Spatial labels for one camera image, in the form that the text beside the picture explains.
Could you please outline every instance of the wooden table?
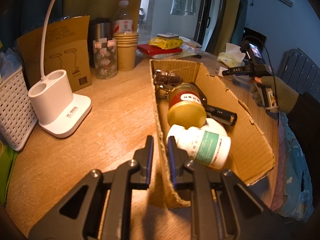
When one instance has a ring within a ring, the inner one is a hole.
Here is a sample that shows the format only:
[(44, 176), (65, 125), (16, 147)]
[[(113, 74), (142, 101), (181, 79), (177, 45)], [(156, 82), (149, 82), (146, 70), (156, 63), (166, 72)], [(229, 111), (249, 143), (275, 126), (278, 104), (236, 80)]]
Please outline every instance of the wooden table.
[[(204, 54), (201, 61), (211, 71), (220, 65), (210, 54)], [(131, 159), (136, 149), (144, 147), (147, 135), (157, 143), (147, 59), (133, 71), (119, 72), (110, 80), (99, 80), (94, 75), (92, 79), (92, 86), (77, 92), (89, 96), (93, 108), (75, 134), (56, 139), (37, 125), (17, 158), (6, 210), (25, 235), (91, 169), (115, 169)], [(247, 90), (225, 82), (248, 105), (277, 155), (276, 121), (256, 106)], [(269, 206), (276, 169), (270, 177), (269, 183), (265, 179), (255, 187)], [(132, 194), (131, 239), (189, 239), (190, 209), (167, 210), (162, 190), (155, 146), (150, 189), (134, 190)]]

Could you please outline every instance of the white pill bottle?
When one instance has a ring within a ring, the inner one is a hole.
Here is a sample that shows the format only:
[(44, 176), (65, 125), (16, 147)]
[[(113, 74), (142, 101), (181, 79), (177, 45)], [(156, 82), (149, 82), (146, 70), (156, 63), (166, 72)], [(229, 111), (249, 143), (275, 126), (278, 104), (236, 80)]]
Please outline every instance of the white pill bottle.
[(185, 150), (189, 158), (197, 162), (220, 170), (226, 163), (231, 139), (228, 136), (219, 135), (197, 127), (185, 129), (174, 124), (169, 130), (167, 142), (170, 136), (174, 136), (177, 147)]

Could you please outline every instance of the device screen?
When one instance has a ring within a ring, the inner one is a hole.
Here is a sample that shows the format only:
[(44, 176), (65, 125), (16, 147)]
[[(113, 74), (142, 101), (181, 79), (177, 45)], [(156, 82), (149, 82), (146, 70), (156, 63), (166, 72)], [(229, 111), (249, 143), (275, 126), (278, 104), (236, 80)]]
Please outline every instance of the device screen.
[(259, 48), (258, 48), (256, 45), (253, 45), (253, 44), (251, 44), (251, 43), (249, 43), (249, 45), (250, 45), (250, 48), (251, 48), (254, 56), (255, 56), (255, 57), (258, 57), (258, 58), (262, 58), (262, 55), (261, 55), (261, 53), (260, 53)]

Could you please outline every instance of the black sleeve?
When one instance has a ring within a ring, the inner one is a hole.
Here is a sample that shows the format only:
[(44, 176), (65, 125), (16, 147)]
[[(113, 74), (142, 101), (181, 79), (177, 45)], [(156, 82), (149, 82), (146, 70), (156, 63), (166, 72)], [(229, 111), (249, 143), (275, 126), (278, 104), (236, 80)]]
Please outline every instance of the black sleeve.
[(308, 164), (313, 187), (314, 206), (320, 200), (320, 103), (309, 93), (299, 95), (287, 114), (288, 125), (295, 134)]

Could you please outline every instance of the green bag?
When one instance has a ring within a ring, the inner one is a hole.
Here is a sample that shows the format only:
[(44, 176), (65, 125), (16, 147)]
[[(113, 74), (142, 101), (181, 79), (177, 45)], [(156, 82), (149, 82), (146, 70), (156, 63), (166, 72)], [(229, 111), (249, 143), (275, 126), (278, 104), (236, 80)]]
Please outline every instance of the green bag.
[(18, 152), (0, 141), (0, 202), (5, 205), (10, 178)]

